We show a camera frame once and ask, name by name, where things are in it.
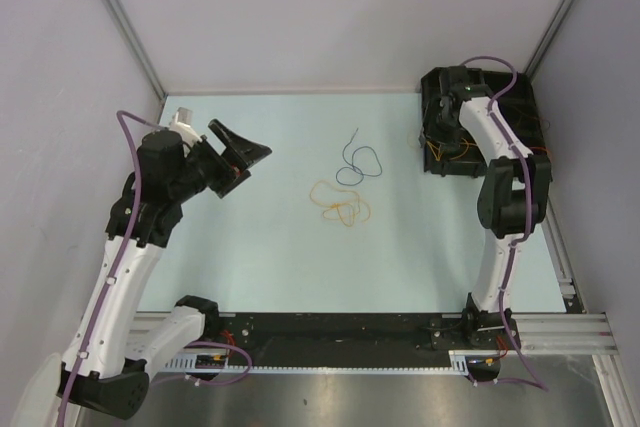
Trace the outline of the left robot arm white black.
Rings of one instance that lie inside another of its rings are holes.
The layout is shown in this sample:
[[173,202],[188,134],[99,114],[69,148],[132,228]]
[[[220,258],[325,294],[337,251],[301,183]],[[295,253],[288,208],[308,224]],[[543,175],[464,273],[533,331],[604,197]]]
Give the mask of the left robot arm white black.
[[224,198],[272,153],[218,120],[208,127],[223,151],[179,117],[129,144],[133,171],[111,208],[98,279],[61,361],[57,394],[63,405],[128,420],[179,351],[194,343],[210,346],[222,335],[217,303],[187,295],[141,341],[129,339],[143,291],[183,217],[183,204],[205,190]]

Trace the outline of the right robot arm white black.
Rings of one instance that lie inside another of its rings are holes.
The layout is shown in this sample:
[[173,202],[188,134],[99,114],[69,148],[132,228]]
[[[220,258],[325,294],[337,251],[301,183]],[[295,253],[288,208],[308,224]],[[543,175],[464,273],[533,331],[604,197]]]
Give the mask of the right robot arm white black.
[[499,108],[516,82],[493,91],[481,70],[466,65],[436,67],[421,80],[427,141],[455,153],[471,139],[485,162],[477,200],[486,233],[479,275],[460,321],[437,320],[432,327],[451,344],[472,349],[491,349],[514,335],[511,277],[523,243],[546,216],[551,161],[520,140]]

